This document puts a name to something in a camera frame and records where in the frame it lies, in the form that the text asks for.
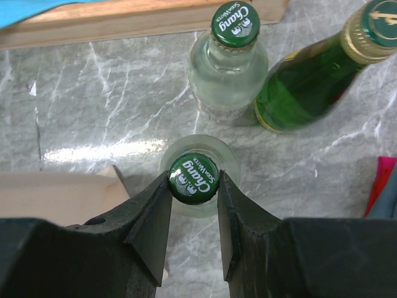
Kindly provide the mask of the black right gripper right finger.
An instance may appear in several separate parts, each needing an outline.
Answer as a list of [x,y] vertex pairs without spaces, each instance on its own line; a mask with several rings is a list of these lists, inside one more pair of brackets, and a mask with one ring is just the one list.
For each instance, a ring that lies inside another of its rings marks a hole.
[[218,220],[231,297],[395,297],[396,222],[277,217],[220,174]]

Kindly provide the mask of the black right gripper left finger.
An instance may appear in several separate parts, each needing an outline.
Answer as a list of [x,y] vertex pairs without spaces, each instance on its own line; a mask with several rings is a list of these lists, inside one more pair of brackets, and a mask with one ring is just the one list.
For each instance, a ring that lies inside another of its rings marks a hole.
[[172,195],[166,173],[82,225],[1,220],[2,297],[154,297]]

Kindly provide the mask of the cream canvas tote bag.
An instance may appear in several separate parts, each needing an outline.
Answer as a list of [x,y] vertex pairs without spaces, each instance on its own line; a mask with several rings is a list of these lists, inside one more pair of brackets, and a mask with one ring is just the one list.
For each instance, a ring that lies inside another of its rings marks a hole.
[[61,227],[82,225],[137,195],[134,177],[110,166],[98,174],[2,173],[1,220],[34,218]]

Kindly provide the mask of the Chang soda bottle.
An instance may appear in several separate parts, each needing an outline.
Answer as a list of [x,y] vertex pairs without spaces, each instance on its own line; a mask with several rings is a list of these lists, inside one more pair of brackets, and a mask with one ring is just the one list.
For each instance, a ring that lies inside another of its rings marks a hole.
[[159,172],[163,171],[167,171],[173,195],[172,211],[193,218],[217,214],[220,171],[237,186],[241,182],[241,165],[231,147],[204,134],[188,135],[173,143],[159,164]]
[[244,1],[220,6],[210,30],[194,43],[189,84],[198,111],[216,122],[240,118],[259,94],[268,72],[257,11]]

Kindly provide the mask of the green Perrier lemon bottle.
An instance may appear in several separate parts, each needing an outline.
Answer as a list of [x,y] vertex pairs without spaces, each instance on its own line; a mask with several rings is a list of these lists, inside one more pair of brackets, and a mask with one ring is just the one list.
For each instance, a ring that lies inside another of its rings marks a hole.
[[327,115],[368,66],[396,53],[396,1],[370,1],[340,32],[297,50],[270,71],[256,97],[259,123],[276,133]]

